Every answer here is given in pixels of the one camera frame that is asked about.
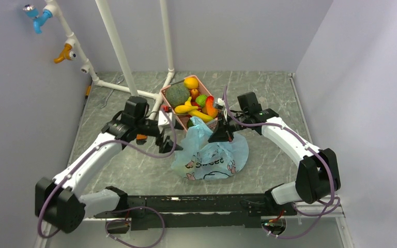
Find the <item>light blue plastic bag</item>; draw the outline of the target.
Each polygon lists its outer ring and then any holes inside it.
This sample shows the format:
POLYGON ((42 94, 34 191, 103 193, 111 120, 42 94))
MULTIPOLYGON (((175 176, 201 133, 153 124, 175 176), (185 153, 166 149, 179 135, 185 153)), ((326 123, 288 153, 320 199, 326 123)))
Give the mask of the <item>light blue plastic bag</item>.
POLYGON ((171 169, 188 180, 218 180, 240 172, 249 156, 248 142, 235 134, 231 142, 208 142, 212 130, 199 118, 192 117, 191 126, 174 152, 171 169))

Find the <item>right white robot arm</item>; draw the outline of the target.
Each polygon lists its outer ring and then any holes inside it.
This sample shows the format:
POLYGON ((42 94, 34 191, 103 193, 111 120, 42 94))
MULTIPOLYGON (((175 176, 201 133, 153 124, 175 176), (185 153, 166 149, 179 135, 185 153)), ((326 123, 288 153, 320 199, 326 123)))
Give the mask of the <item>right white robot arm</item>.
POLYGON ((235 132, 251 129, 271 140, 297 166, 296 179, 266 191, 265 210, 277 214, 284 204, 312 204, 323 197, 334 196, 341 187, 337 156, 330 148, 321 149, 292 130, 272 109, 263 109, 256 94, 248 92, 237 97, 240 111, 232 113, 226 98, 211 106, 221 109, 217 126, 208 139, 210 143, 232 141, 235 132))

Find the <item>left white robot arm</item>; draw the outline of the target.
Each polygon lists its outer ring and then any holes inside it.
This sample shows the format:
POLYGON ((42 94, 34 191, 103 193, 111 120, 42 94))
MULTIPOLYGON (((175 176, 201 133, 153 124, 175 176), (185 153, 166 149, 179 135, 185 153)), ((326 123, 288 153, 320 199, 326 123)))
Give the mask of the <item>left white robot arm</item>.
POLYGON ((64 233, 73 232, 85 219, 102 212, 115 217, 129 210, 128 194, 116 187, 106 187, 94 194, 83 194, 89 181, 108 161, 125 148, 152 158, 167 158, 176 150, 176 137, 165 136, 165 129, 175 130, 171 107, 159 109, 158 120, 149 119, 148 102, 132 96, 123 110, 108 121, 90 147, 53 179, 41 178, 35 186, 35 215, 38 234, 45 238, 42 223, 47 222, 64 233))

